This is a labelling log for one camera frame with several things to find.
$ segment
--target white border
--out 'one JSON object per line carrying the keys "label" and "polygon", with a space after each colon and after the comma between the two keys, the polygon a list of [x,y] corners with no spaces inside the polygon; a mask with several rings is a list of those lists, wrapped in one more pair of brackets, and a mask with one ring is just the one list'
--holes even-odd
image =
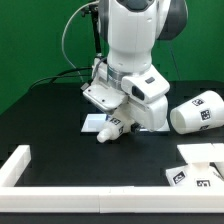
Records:
{"label": "white border", "polygon": [[13,187],[29,158],[29,146],[20,146],[0,170],[0,212],[224,212],[222,188]]}

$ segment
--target green backdrop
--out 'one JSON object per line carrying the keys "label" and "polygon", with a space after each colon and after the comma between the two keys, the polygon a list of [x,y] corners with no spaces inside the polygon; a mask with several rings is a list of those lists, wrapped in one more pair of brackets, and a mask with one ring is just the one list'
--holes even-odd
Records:
{"label": "green backdrop", "polygon": [[[73,12],[87,2],[0,0],[0,113],[37,79],[70,68],[61,53],[62,32]],[[224,1],[187,0],[187,4],[187,28],[172,44],[156,43],[153,63],[168,80],[224,81]],[[92,64],[95,52],[89,16],[75,19],[66,51],[77,66]]]}

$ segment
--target black tabletop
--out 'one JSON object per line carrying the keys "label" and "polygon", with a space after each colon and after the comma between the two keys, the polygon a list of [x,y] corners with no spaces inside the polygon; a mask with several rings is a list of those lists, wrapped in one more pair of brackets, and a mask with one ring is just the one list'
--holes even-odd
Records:
{"label": "black tabletop", "polygon": [[[224,141],[224,128],[179,135],[171,127],[170,132],[129,133],[101,144],[97,133],[81,133],[87,114],[99,111],[83,98],[80,86],[36,86],[0,116],[0,165],[17,145],[31,145],[32,161],[16,186],[168,186],[165,170],[185,164],[178,144]],[[169,112],[206,90],[224,96],[224,83],[171,82]],[[12,219],[19,223],[212,223],[222,218],[214,214],[1,214],[0,223]]]}

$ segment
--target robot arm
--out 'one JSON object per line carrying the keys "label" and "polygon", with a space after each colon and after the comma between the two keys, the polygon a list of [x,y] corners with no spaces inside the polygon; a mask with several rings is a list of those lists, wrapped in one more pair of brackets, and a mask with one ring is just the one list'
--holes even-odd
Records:
{"label": "robot arm", "polygon": [[[100,0],[99,33],[110,50],[107,64],[98,66],[84,91],[89,101],[112,115],[99,141],[129,132],[134,122],[149,131],[164,125],[169,83],[152,65],[151,50],[156,39],[173,39],[186,22],[185,0]],[[117,127],[114,119],[120,121]]]}

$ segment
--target paper cup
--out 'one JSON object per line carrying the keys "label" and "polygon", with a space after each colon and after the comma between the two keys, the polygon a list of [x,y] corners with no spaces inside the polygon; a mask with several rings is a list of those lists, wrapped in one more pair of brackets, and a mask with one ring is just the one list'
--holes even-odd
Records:
{"label": "paper cup", "polygon": [[224,125],[224,102],[213,91],[201,95],[174,108],[171,123],[179,134],[203,131]]}

